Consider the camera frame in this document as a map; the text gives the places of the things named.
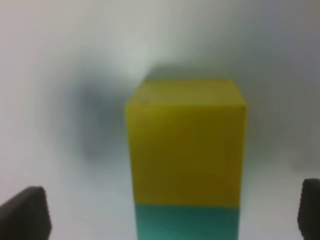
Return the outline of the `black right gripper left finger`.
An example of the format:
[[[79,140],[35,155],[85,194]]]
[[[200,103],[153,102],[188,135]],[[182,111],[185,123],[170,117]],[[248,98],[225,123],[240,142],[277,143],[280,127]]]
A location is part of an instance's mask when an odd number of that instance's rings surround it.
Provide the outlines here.
[[[48,240],[52,230],[46,191],[30,186],[0,206],[2,240]]]

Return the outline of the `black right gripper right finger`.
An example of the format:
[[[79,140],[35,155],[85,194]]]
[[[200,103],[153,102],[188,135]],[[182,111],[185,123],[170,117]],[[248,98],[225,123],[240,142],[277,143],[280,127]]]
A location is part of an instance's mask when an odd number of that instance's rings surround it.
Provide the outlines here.
[[[320,180],[307,178],[302,183],[297,216],[304,240],[320,240]]]

